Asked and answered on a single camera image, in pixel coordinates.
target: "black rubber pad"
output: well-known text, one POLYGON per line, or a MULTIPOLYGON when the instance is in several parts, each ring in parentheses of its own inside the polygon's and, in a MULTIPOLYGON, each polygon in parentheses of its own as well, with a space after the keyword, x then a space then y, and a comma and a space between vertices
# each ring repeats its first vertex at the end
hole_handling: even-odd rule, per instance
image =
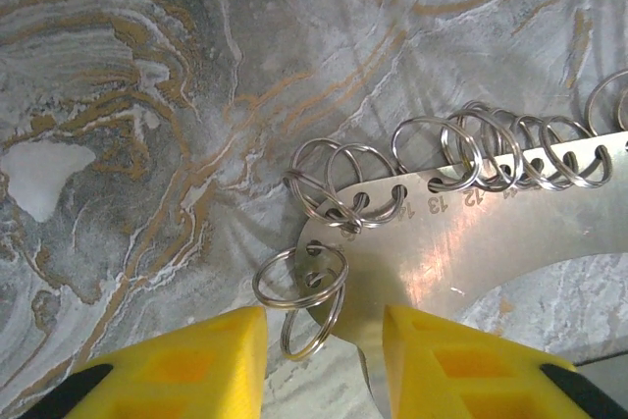
POLYGON ((62 419, 66 417, 89 392, 109 375, 113 368, 113 365, 101 364, 70 375, 19 419, 62 419))
POLYGON ((541 370, 592 419, 628 419, 628 411, 579 373, 549 363, 541 370))

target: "curved metal plate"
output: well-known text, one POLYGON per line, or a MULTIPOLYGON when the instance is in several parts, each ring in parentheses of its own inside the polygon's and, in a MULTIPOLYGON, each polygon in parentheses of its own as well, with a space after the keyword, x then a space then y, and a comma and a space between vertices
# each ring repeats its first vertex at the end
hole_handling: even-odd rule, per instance
MULTIPOLYGON (((305 225, 297 247, 296 279, 329 262, 322 254, 308 255, 308 242, 319 240, 345 254, 346 300, 334 334, 361 349, 367 384, 385 417, 390 415, 381 350, 386 304, 452 318, 490 289, 528 272, 586 255, 628 252, 628 132, 552 148, 558 156, 575 153, 582 165, 593 160, 601 144, 611 155, 613 177, 598 189, 431 193, 429 179, 455 172, 446 167, 359 183, 339 192, 344 201, 352 201, 364 191, 370 205, 378 207, 391 199, 394 186, 404 185, 408 194, 403 210, 381 228, 352 235, 313 221, 305 225)), ((543 149, 525 154, 529 161, 543 159, 545 175, 555 171, 543 149)), ((497 160, 511 165, 512 156, 497 160)), ((320 211, 329 207, 326 202, 320 211)), ((299 286, 303 294, 313 289, 299 286)), ((320 324, 328 310, 323 305, 310 312, 320 324)))

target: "marble surface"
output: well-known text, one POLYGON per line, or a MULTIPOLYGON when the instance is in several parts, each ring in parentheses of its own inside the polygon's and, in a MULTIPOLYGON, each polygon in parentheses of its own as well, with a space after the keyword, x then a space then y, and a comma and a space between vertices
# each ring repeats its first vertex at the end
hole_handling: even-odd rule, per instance
MULTIPOLYGON (((94 355, 255 304, 304 223, 315 136, 385 150, 470 98, 581 118, 628 0, 0 0, 0 415, 94 355)), ((434 148, 417 156, 442 162, 434 148)), ((377 418, 355 348, 284 361, 264 418, 377 418)), ((628 344, 628 256, 556 264, 460 320, 582 360, 628 344)), ((296 341, 316 327, 299 316, 296 341)))

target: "metal ring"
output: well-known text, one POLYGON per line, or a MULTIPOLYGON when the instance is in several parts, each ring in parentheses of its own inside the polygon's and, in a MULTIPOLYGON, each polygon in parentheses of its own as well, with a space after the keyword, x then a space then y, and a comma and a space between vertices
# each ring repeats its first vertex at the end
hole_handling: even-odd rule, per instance
MULTIPOLYGON (((452 113, 447 117, 447 119, 462 119, 462 124, 464 124, 467 117, 473 117, 482 122, 488 123, 496 132, 498 132, 503 138, 505 138, 508 147, 510 147, 510 150, 512 151, 514 167, 514 169, 512 169, 512 175, 508 175, 506 172, 503 171, 503 169, 495 159, 495 156, 493 154, 489 154, 487 156, 487 159, 489 160, 489 162, 491 162, 491 165, 493 166, 497 174, 494 177, 488 178, 486 180, 478 176, 474 182, 474 185, 484 191, 492 192, 506 191, 510 188, 515 187, 517 182, 521 180, 521 176, 523 175, 523 151, 521 150, 521 146, 519 145, 517 139, 514 137, 512 131, 504 127, 493 115, 479 108, 467 107, 465 109, 452 113)), ((445 141, 443 141, 443 134, 441 134, 441 138, 442 144, 443 142, 447 143, 446 135, 445 141)), ((469 158, 465 155, 464 150, 460 149, 460 151, 460 157, 468 160, 469 158)))
POLYGON ((566 125, 569 125, 575 130, 583 133, 585 137, 593 137, 593 134, 579 123, 574 122, 573 120, 569 120, 565 117, 555 116, 546 118, 544 120, 544 125, 541 127, 541 145, 545 153, 548 155, 549 160, 556 167, 556 169, 561 172, 566 178, 568 178, 572 183, 581 186, 582 188, 599 188, 600 186, 607 183, 612 176, 612 163, 610 161, 610 156, 608 155, 608 151, 606 150, 606 148, 601 146, 598 151, 600 153, 600 159, 603 165, 602 178, 597 182, 591 181, 587 179, 587 175, 591 174, 598 167, 599 163, 594 162, 593 166, 590 167, 587 171, 578 174, 574 172, 569 166, 565 165, 565 163, 560 160, 556 153, 553 152, 553 149, 551 148, 550 132, 548 130, 548 126, 554 122, 565 123, 566 125))
POLYGON ((282 336, 280 339, 280 346, 282 349, 282 354, 288 360, 292 360, 294 362, 304 360, 306 357, 315 354, 322 346, 325 340, 329 337, 332 332, 332 328, 336 324, 340 312, 342 311, 342 304, 344 303, 344 293, 345 288, 344 285, 340 287, 337 291, 336 296, 334 297, 334 303, 332 304, 332 309, 330 310, 330 314, 327 316, 325 323, 321 326, 316 336, 301 350, 298 352, 292 352, 290 349, 290 336, 292 334, 292 326, 294 325, 294 319, 296 318, 297 310, 292 310, 286 313, 286 318, 284 319, 284 323, 282 325, 282 336))
MULTIPOLYGON (((327 161, 327 166, 325 166, 325 184, 327 186, 327 191, 330 194, 332 194, 336 199, 339 199, 339 197, 334 187, 334 181, 332 180, 332 170, 334 168, 334 160, 341 152, 344 152, 349 149, 354 149, 356 151, 368 152, 368 153, 373 154, 382 164, 384 164, 384 166, 387 168, 387 170, 391 174, 391 177, 394 177, 396 175, 396 171, 394 170, 393 164, 391 164, 391 162, 380 151, 378 151, 374 147, 367 146, 366 144, 359 144, 359 143, 345 144, 339 147, 338 149, 336 149, 332 153, 329 160, 327 161)), ((364 228, 378 228, 379 226, 390 222, 392 219, 396 217, 396 215, 401 209, 401 206, 403 206, 404 198, 405 198, 405 195, 403 195, 400 191, 397 191, 394 193, 394 198, 393 198, 394 207, 392 208, 392 210, 391 208, 388 207, 388 205, 384 205, 384 207, 380 209, 379 212, 376 210, 376 212, 370 213, 368 217, 365 217, 364 215, 360 215, 362 226, 364 228)), ((342 213, 346 217, 349 216, 348 214, 344 212, 342 213)))
POLYGON ((512 131, 512 134, 514 134, 515 139, 517 137, 516 131, 517 130, 522 130, 523 131, 523 133, 525 134, 526 139, 530 143, 530 146, 525 146, 526 148, 537 147, 534 135, 532 134, 532 132, 528 128, 528 125, 526 125, 526 122, 529 121, 530 119, 533 119, 533 120, 536 119, 536 120, 539 120, 540 122, 542 121, 541 119, 539 119, 539 118, 537 118, 537 117, 535 117, 533 115, 515 115, 515 114, 513 114, 513 120, 512 120, 512 123, 510 124, 510 130, 512 131))
POLYGON ((596 98, 598 97, 598 94, 602 91, 603 88, 605 88, 614 80, 619 79, 623 76, 628 76, 628 69, 622 69, 621 71, 617 71, 616 73, 611 74, 610 76, 605 78, 602 82, 600 82, 596 86, 596 88, 594 88, 592 92, 589 94, 589 98, 587 99, 587 104, 585 105, 585 123, 593 136, 599 135, 598 132, 593 128, 593 109, 594 109, 594 103, 596 101, 596 98))
MULTIPOLYGON (((494 115, 494 116, 506 115, 510 119, 509 127, 510 127, 510 130, 512 131, 512 135, 514 136, 515 139, 517 139, 516 130, 522 130, 523 131, 523 134, 524 134, 524 137, 525 137, 526 141, 525 141, 524 145, 522 145, 522 146, 520 145, 522 151, 524 149, 528 149, 529 147, 535 147, 534 135, 532 134, 532 132, 530 131, 530 129, 526 125, 525 120, 519 122, 519 126, 518 127, 513 127, 512 126, 512 124, 520 117, 520 115, 517 115, 516 113, 511 112, 510 110, 505 110, 503 108, 494 108, 489 113, 491 113, 491 115, 494 115)), ((497 140, 497 152, 499 154, 505 154, 506 153, 506 149, 505 149, 505 146, 503 145, 503 139, 501 139, 501 134, 499 134, 495 130, 493 130, 493 134, 494 134, 494 136, 496 137, 496 140, 497 140)), ((487 151, 487 153, 489 153, 490 149, 489 149, 487 143, 485 143, 484 141, 483 141, 483 146, 484 146, 485 150, 487 151)))
POLYGON ((266 262, 262 264, 262 266, 257 270, 257 272, 255 272, 255 275, 253 276, 253 281, 252 281, 253 292, 255 293, 255 297, 259 300, 260 303, 262 303, 264 306, 268 306, 269 308, 285 309, 285 310, 286 309, 294 310, 294 309, 311 308, 313 306, 318 306, 319 304, 324 303, 329 298, 331 298, 334 295, 334 293, 336 293, 339 289, 342 288, 342 286, 344 285, 344 281, 346 280, 346 276, 348 275, 348 271, 349 271, 349 266, 346 263, 346 258, 338 250, 332 247, 329 247, 327 245, 308 244, 307 248, 329 250, 330 252, 332 252, 334 255, 337 256, 337 258, 340 260, 342 264, 342 268, 340 269, 340 272, 338 276, 336 277, 336 279, 328 287, 322 289, 321 291, 318 291, 316 293, 313 293, 307 296, 302 296, 301 298, 297 298, 297 299, 273 298, 271 296, 268 296, 262 293, 259 287, 262 277, 277 262, 280 262, 282 260, 288 260, 294 256, 294 254, 296 253, 296 247, 291 247, 290 249, 284 250, 283 252, 280 252, 279 254, 274 255, 273 257, 266 260, 266 262))
MULTIPOLYGON (((520 117, 517 117, 515 121, 512 122, 511 129, 516 129, 517 127, 523 127, 525 126, 525 122, 531 122, 534 125, 537 125, 539 127, 543 124, 543 120, 539 117, 535 117, 533 115, 522 115, 520 117)), ((562 141, 562 138, 551 127, 548 127, 548 130, 552 133, 552 135, 558 142, 562 141)), ((565 190, 569 188, 570 186, 572 186, 571 182, 560 183, 558 181, 558 178, 562 177, 562 174, 560 172, 556 172, 551 177, 545 177, 543 174, 541 174, 539 170, 537 170, 530 163, 530 161, 528 161, 525 153, 522 153, 522 157, 523 157, 523 170, 525 174, 528 176, 528 179, 527 180, 521 179, 519 183, 517 184, 517 187, 521 189, 528 189, 537 185, 545 190, 560 191, 560 190, 565 190)))
MULTIPOLYGON (((479 109, 479 110, 483 110, 483 111, 493 111, 493 109, 491 107, 489 107, 489 105, 487 105, 484 102, 481 102, 479 100, 471 100, 467 103, 465 103, 462 106, 463 109, 479 109)), ((471 139, 473 140, 473 142, 477 145, 477 140, 476 138, 468 131, 465 129, 464 124, 465 124, 465 119, 463 117, 459 117, 456 120, 456 124, 465 131, 465 133, 467 135, 469 135, 471 137, 471 139)), ((480 133, 482 135, 482 142, 483 145, 486 144, 484 138, 485 138, 485 134, 486 134, 486 123, 482 122, 480 125, 480 133)), ((497 145, 501 146, 501 138, 497 135, 497 145)), ((471 165, 471 161, 467 158, 466 154, 464 153, 463 149, 463 143, 460 140, 460 134, 458 135, 458 137, 455 139, 455 144, 456 144, 456 148, 458 151, 458 154, 460 156, 460 161, 462 161, 462 163, 469 168, 471 165)), ((455 164, 458 163, 458 161, 456 161, 453 158, 453 153, 451 152, 450 149, 450 145, 449 145, 449 131, 446 128, 443 128, 441 130, 441 150, 443 151, 443 155, 445 157, 445 160, 447 161, 447 163, 450 166, 454 166, 455 164)))
MULTIPOLYGON (((487 103, 482 102, 480 100, 471 100, 465 103, 462 108, 482 110, 494 116, 497 116, 498 114, 502 113, 502 114, 507 114, 510 117, 516 118, 516 115, 514 113, 501 109, 501 108, 490 107, 487 103)), ((458 125, 463 128, 464 128, 464 122, 465 120, 463 117, 459 117, 457 120, 458 125)), ((503 139, 501 138, 501 134, 499 134, 493 127, 491 127, 487 122, 484 122, 484 121, 480 123, 480 140, 482 142, 482 147, 484 148, 484 151, 486 152, 487 156, 495 156, 496 154, 497 155, 505 154, 505 147, 503 145, 503 139), (496 146, 495 153, 491 150, 491 142, 490 142, 489 133, 487 132, 487 130, 491 131, 492 138, 495 140, 495 146, 496 146)), ((462 143, 460 142, 460 140, 457 140, 456 143, 458 147, 458 153, 462 154, 463 152, 462 143)))
POLYGON ((628 88, 626 88, 621 93, 621 99, 617 102, 617 110, 615 111, 615 120, 619 125, 619 128, 623 131, 628 131, 628 123, 624 123, 624 119, 622 118, 621 111, 624 108, 624 105, 628 103, 628 88))
POLYGON ((454 182, 454 183, 429 182, 428 188, 431 191, 442 192, 442 191, 463 190, 471 186, 473 182, 476 181, 476 179, 480 175, 480 172, 482 172, 482 153, 480 152, 480 148, 478 147, 478 144, 475 142, 475 139, 473 139, 473 137, 467 131, 465 131, 462 127, 459 127, 457 124, 452 123, 443 118, 437 118, 437 117, 410 118, 409 120, 405 120, 404 122, 401 122, 396 127, 396 129, 394 130, 394 133, 392 134, 391 150, 392 150, 392 155, 394 156, 394 160, 399 170, 402 171, 404 174, 408 174, 410 172, 408 168, 403 165, 403 163, 401 162, 401 159, 399 158, 399 149, 396 142, 399 138, 399 135, 401 134, 401 131, 405 127, 409 125, 414 125, 416 123, 437 125, 437 126, 442 127, 443 131, 451 130, 455 132, 469 146, 469 149, 471 150, 471 153, 473 154, 473 161, 465 165, 465 167, 467 168, 467 172, 462 176, 462 178, 459 181, 454 182))
MULTIPOLYGON (((303 159, 301 159, 301 154, 303 153, 303 151, 305 149, 307 149, 308 147, 316 147, 317 145, 326 145, 331 147, 332 149, 336 150, 340 147, 340 144, 332 139, 326 138, 326 137, 319 137, 319 138, 314 138, 314 139, 310 139, 309 141, 301 144, 296 151, 294 151, 294 153, 292 154, 292 158, 290 160, 290 169, 291 170, 297 170, 298 172, 301 173, 302 176, 306 176, 308 179, 307 181, 304 179, 300 179, 299 181, 302 183, 307 184, 308 186, 323 192, 323 184, 321 182, 319 182, 318 180, 314 179, 313 177, 307 176, 307 174, 303 173, 302 171, 300 171, 298 169, 299 165, 301 165, 303 163, 303 159)), ((343 152, 343 154, 346 156, 346 158, 349 160, 349 163, 351 164, 351 166, 353 167, 353 170, 355 171, 355 175, 358 178, 359 182, 363 182, 364 178, 362 175, 362 171, 360 169, 359 164, 357 163, 357 161, 355 160, 355 157, 353 157, 353 155, 348 152, 345 151, 343 152)), ((290 174, 290 173, 284 173, 284 183, 285 185, 290 189, 290 191, 292 192, 292 194, 294 195, 294 197, 296 198, 296 200, 298 201, 298 203, 300 204, 301 208, 303 209, 303 211, 305 212, 305 214, 307 216, 309 216, 310 218, 313 218, 317 221, 320 221, 321 223, 327 225, 327 226, 331 226, 331 227, 337 227, 337 226, 342 226, 344 224, 347 223, 347 221, 351 221, 353 223, 355 223, 353 221, 353 218, 349 217, 349 219, 347 221, 344 222, 340 222, 338 219, 331 219, 331 218, 327 218, 325 216, 319 215, 318 212, 316 211, 319 207, 319 203, 316 202, 312 197, 310 197, 307 194, 304 194, 301 191, 301 188, 299 187, 299 185, 295 182, 295 177, 294 174, 290 174)), ((353 208, 353 211, 361 211, 366 205, 366 198, 364 197, 360 197, 358 198, 357 204, 355 205, 355 207, 353 208)))
POLYGON ((323 196, 325 196, 328 200, 334 203, 334 205, 336 205, 339 211, 340 209, 342 209, 341 212, 343 213, 343 215, 349 215, 349 218, 327 218, 325 216, 320 215, 316 209, 312 209, 310 206, 301 204, 301 208, 303 209, 303 211, 309 218, 319 221, 323 223, 324 225, 329 226, 331 228, 339 228, 339 227, 346 227, 346 226, 352 226, 352 227, 357 227, 357 228, 362 227, 361 219, 357 215, 357 213, 355 213, 355 211, 352 208, 349 208, 348 206, 346 206, 342 201, 338 200, 335 196, 330 194, 325 189, 323 184, 320 183, 318 180, 314 179, 312 176, 309 176, 308 174, 305 174, 304 172, 298 169, 288 169, 287 171, 284 172, 284 178, 289 179, 289 180, 299 181, 301 183, 304 183, 320 191, 323 194, 323 196))

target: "engraved number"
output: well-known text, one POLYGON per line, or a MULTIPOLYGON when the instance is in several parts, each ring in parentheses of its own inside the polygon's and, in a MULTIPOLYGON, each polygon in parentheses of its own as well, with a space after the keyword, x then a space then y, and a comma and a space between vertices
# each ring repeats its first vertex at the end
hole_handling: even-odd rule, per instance
POLYGON ((482 192, 482 195, 480 194, 480 189, 479 188, 471 188, 470 190, 464 190, 462 193, 464 193, 465 197, 464 197, 464 204, 466 206, 475 206, 475 205, 479 205, 480 203, 482 203, 482 200, 484 200, 484 192, 482 192))
POLYGON ((403 221, 403 216, 407 214, 408 215, 408 220, 411 220, 415 213, 416 213, 416 211, 412 211, 412 207, 410 206, 410 202, 408 202, 407 205, 402 206, 399 209, 399 214, 397 215, 397 217, 398 217, 398 219, 400 221, 403 221))
POLYGON ((507 200, 508 198, 514 198, 519 190, 516 188, 509 188, 508 190, 503 191, 503 199, 507 200))
POLYGON ((430 209, 430 213, 432 213, 433 215, 436 215, 438 213, 444 213, 448 207, 449 205, 445 203, 445 199, 441 196, 433 196, 428 200, 428 208, 430 209))

